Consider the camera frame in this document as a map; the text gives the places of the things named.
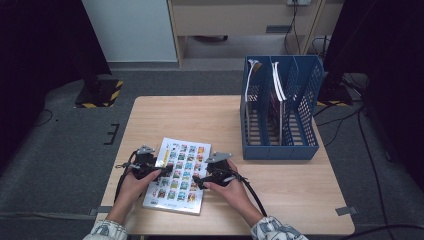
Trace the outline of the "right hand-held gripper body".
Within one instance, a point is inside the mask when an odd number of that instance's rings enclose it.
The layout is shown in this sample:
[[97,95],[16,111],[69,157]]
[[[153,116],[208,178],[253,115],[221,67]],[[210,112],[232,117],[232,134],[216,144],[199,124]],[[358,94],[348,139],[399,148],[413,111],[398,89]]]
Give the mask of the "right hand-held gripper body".
[[208,176],[204,178],[205,182],[229,183],[237,179],[237,174],[230,168],[227,159],[232,156],[231,153],[214,152],[206,161]]

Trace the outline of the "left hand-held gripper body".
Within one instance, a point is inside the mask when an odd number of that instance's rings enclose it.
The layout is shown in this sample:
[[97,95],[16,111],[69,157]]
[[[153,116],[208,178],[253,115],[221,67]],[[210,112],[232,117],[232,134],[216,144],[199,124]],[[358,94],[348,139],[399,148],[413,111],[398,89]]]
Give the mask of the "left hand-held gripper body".
[[140,180],[151,172],[159,170],[156,167],[156,158],[153,155],[154,149],[142,145],[139,149],[135,150],[129,157],[129,160],[121,165],[116,165],[116,168],[123,168],[124,173],[121,175],[120,180],[123,181],[129,172],[132,172],[137,180]]

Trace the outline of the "white book with colourful pictures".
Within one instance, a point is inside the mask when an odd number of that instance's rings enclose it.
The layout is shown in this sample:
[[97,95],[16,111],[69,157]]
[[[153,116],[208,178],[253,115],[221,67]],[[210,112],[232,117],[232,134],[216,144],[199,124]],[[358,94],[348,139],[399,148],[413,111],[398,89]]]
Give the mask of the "white book with colourful pictures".
[[208,143],[164,138],[155,166],[171,167],[171,171],[149,184],[142,206],[199,215],[203,191],[193,178],[207,175],[205,160],[210,152],[211,145]]

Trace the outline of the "blue file rack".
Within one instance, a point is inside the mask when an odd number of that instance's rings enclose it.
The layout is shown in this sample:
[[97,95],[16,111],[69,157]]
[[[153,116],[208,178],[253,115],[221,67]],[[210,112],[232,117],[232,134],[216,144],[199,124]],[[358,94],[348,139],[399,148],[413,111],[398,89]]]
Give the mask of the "blue file rack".
[[[256,59],[262,65],[252,73],[248,101],[245,101],[249,59]],[[279,63],[282,87],[287,97],[283,145],[278,144],[269,113],[274,62]],[[322,78],[321,61],[314,55],[248,56],[245,58],[240,102],[244,159],[312,159],[319,148],[312,120]]]

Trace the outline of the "black book with red cards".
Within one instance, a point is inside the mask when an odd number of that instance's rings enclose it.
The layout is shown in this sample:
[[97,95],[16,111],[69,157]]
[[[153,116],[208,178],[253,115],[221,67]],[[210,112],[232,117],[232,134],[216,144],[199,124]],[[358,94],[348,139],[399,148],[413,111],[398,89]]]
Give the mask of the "black book with red cards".
[[247,82],[246,82],[246,89],[244,93],[245,101],[248,101],[248,92],[249,92],[249,86],[250,86],[250,79],[252,76],[252,73],[256,71],[258,68],[261,67],[262,63],[256,59],[249,59],[248,63],[250,64],[248,76],[247,76]]

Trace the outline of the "person's right hand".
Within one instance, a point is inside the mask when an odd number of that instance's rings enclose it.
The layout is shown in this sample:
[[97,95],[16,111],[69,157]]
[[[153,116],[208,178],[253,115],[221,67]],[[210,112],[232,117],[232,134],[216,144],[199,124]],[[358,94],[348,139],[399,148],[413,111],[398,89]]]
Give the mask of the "person's right hand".
[[220,194],[242,216],[250,227],[253,227],[264,217],[251,202],[243,184],[236,179],[232,180],[226,187],[213,183],[211,191]]

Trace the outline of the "person's left hand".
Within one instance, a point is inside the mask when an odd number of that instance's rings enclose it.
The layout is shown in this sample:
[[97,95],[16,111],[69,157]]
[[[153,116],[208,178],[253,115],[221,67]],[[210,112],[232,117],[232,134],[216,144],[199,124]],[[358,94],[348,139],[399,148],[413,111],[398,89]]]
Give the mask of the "person's left hand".
[[121,185],[118,197],[107,219],[123,225],[141,193],[160,173],[160,170],[156,170],[142,179],[137,179],[132,172],[129,172]]

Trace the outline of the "grey tape piece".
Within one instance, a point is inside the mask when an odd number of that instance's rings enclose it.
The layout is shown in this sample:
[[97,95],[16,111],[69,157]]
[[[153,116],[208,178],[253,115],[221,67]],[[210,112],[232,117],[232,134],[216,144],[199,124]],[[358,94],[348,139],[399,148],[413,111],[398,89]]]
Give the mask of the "grey tape piece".
[[343,215],[355,215],[358,213],[358,210],[356,207],[354,206],[345,206],[345,207],[340,207],[336,209],[336,213],[338,216],[343,216]]
[[91,208],[89,210],[90,216],[96,216],[99,213],[109,213],[112,209],[112,206],[98,206],[96,208]]

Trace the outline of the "black yellow striped stand base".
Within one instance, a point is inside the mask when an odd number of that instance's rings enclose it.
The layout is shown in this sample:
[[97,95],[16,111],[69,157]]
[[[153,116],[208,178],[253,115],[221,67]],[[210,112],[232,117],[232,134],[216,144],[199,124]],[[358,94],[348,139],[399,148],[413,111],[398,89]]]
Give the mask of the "black yellow striped stand base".
[[111,107],[118,97],[122,80],[103,79],[94,84],[85,83],[75,100],[76,108]]
[[352,97],[345,85],[339,85],[335,89],[322,87],[317,99],[318,106],[350,106],[352,104]]

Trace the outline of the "dark object under desk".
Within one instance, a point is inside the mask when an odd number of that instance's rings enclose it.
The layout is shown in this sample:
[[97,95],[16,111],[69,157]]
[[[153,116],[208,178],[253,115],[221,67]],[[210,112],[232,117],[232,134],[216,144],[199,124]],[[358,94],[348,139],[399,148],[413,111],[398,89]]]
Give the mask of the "dark object under desk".
[[228,35],[224,36],[194,36],[195,40],[200,42],[207,42],[207,43],[218,43],[218,42],[224,42],[228,40]]

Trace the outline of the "white panel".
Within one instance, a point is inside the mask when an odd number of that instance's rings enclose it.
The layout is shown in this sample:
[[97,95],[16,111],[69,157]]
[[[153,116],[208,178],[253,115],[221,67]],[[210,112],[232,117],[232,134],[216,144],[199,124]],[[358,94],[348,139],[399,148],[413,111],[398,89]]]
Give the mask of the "white panel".
[[82,0],[108,62],[176,62],[167,0]]

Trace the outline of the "light wooden desk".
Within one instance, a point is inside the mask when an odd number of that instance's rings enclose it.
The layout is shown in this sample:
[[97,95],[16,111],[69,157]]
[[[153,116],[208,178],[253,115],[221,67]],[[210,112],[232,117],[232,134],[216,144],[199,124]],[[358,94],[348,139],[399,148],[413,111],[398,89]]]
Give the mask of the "light wooden desk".
[[184,62],[191,36],[285,36],[290,54],[305,54],[319,36],[333,34],[345,0],[167,0],[177,61]]

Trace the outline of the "black curtain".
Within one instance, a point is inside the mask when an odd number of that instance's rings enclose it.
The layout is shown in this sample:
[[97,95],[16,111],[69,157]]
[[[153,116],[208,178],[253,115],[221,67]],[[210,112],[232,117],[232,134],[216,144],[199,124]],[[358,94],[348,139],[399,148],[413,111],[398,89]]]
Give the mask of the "black curtain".
[[424,185],[424,0],[345,0],[324,61],[323,91],[345,73],[364,93],[394,157]]
[[0,0],[0,170],[49,91],[109,73],[82,0]]

